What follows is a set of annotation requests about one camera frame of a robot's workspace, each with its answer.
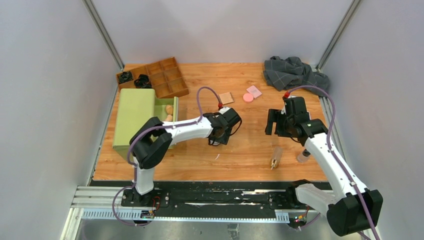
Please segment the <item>pink round sponge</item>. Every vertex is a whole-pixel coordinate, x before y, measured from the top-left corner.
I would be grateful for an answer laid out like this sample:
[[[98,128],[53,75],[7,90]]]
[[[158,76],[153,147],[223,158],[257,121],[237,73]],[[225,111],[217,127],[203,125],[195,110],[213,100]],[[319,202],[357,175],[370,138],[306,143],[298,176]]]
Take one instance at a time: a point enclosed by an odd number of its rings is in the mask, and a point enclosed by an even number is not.
[[[245,103],[252,103],[255,100],[254,96],[248,92],[242,96],[242,99]]]

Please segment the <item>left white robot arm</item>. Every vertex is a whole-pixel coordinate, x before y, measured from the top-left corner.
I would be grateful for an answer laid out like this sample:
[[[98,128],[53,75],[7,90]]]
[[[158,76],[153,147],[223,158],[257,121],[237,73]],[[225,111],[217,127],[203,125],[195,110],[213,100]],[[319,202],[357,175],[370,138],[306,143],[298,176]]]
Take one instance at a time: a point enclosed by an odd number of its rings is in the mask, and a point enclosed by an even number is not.
[[[142,207],[152,203],[155,167],[170,146],[194,139],[207,139],[210,146],[227,145],[241,124],[242,118],[231,107],[182,121],[150,118],[130,139],[127,152],[127,161],[135,169],[132,185],[135,202]]]

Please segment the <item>pink square pad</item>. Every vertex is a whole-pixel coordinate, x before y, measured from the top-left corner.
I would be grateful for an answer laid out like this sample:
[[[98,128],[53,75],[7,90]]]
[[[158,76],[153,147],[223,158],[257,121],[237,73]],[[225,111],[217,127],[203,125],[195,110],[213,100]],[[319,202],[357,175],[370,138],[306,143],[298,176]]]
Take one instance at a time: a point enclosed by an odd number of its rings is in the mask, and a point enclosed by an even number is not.
[[[246,91],[248,93],[250,93],[253,96],[254,99],[256,99],[256,98],[258,98],[258,97],[260,97],[262,95],[262,92],[256,86],[254,86],[254,85],[248,87],[246,89]]]

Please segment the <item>green drawer box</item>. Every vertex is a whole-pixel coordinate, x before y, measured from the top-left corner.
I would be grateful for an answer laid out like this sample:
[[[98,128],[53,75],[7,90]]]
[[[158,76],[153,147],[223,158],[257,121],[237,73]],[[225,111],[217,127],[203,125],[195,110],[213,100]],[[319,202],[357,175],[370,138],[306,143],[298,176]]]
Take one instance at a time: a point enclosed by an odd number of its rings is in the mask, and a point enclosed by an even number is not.
[[[112,148],[125,160],[130,139],[152,117],[162,122],[169,115],[166,106],[173,107],[172,120],[178,120],[178,97],[157,98],[154,89],[123,88],[119,92]]]

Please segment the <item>tan square compact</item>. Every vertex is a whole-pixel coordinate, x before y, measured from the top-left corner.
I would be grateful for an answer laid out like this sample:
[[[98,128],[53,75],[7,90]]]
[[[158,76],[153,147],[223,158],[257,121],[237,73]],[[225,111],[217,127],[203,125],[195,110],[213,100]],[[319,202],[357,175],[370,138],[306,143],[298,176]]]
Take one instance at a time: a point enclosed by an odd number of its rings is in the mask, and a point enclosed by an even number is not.
[[[235,102],[231,92],[225,92],[218,95],[222,105],[228,105]]]

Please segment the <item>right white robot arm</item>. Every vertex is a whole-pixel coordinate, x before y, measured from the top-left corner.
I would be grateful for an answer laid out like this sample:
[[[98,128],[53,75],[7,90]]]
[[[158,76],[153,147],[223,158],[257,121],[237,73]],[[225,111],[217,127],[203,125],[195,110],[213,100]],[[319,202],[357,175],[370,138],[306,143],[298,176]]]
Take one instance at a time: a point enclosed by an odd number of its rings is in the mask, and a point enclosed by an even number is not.
[[[303,97],[283,98],[283,109],[268,110],[265,134],[293,138],[315,158],[333,193],[327,193],[306,179],[286,189],[286,203],[294,209],[301,205],[326,217],[333,232],[342,237],[378,224],[383,196],[370,190],[350,169],[331,138],[331,131],[319,118],[312,119]]]

